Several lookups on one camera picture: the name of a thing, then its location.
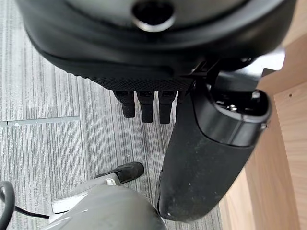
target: gray plastic object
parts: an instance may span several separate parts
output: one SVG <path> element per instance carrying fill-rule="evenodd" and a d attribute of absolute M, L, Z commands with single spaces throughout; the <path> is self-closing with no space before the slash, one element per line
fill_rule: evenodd
<path fill-rule="evenodd" d="M 43 230 L 166 230 L 154 207 L 137 192 L 97 185 Z"/>

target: cable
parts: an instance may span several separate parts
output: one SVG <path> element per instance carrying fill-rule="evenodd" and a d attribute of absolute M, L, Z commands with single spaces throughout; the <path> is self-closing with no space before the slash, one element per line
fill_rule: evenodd
<path fill-rule="evenodd" d="M 13 185 L 8 181 L 0 182 L 0 194 L 1 194 L 1 200 L 2 196 L 4 195 L 4 203 L 5 203 L 4 212 L 0 219 L 0 229 L 2 230 L 8 227 L 15 209 L 15 192 Z"/>
<path fill-rule="evenodd" d="M 49 216 L 33 213 L 26 211 L 18 206 L 15 205 L 15 192 L 12 184 L 8 181 L 2 181 L 0 182 L 0 199 L 4 202 L 5 208 L 4 212 L 2 214 L 2 217 L 0 219 L 0 230 L 4 230 L 8 227 L 14 210 L 16 212 L 22 213 L 26 216 L 30 217 L 38 217 L 38 218 L 44 218 L 49 219 Z"/>

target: black handle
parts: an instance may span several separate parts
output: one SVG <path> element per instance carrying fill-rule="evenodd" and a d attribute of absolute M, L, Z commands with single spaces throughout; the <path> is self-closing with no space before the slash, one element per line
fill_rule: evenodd
<path fill-rule="evenodd" d="M 233 126 L 232 136 L 240 136 L 240 127 L 244 129 L 244 124 L 249 123 L 249 126 L 258 127 L 247 129 L 253 130 L 257 138 L 255 134 L 243 132 L 253 137 L 254 143 L 248 146 L 242 143 L 241 146 L 234 146 L 227 141 L 225 143 L 224 136 L 221 140 L 216 140 L 204 133 L 208 126 L 204 129 L 200 119 L 207 119 L 208 122 L 219 126 L 219 123 L 223 124 L 225 119 L 229 118 L 227 113 L 221 115 L 221 111 L 216 111 L 216 115 L 210 114 L 207 118 L 199 116 L 199 106 L 214 103 L 206 92 L 205 96 L 202 99 L 203 105 L 196 102 L 201 98 L 198 92 L 186 96 L 169 142 L 156 192 L 157 210 L 166 219 L 190 222 L 210 212 L 244 167 L 263 130 L 263 122 L 270 116 L 269 102 L 266 116 L 262 116 L 262 119 L 256 116 L 255 119 L 246 122 L 242 120 L 243 115 L 239 116 L 242 119 L 237 120 L 239 125 Z M 250 138 L 246 140 L 246 143 L 251 143 Z"/>

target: gray striped carpet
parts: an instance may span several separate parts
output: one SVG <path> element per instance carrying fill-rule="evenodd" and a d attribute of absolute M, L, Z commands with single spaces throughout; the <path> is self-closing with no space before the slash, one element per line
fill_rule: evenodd
<path fill-rule="evenodd" d="M 54 67 L 32 48 L 13 0 L 0 0 L 0 180 L 11 181 L 16 203 L 48 214 L 51 200 L 129 161 L 145 174 L 126 186 L 153 202 L 164 152 L 174 125 L 124 119 L 113 94 Z M 9 229 L 40 229 L 47 221 L 14 213 Z M 214 209 L 193 224 L 170 230 L 219 230 Z"/>

